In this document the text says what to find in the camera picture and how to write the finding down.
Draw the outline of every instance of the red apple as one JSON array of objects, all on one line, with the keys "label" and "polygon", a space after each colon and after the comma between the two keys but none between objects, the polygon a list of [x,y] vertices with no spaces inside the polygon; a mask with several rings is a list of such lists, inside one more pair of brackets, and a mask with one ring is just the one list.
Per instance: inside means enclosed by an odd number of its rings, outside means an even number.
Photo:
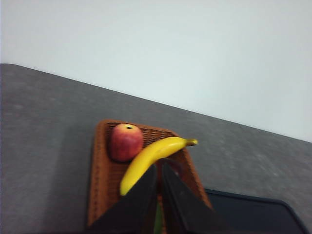
[{"label": "red apple", "polygon": [[143,133],[132,124],[119,124],[113,128],[110,157],[118,162],[133,159],[143,148]]}]

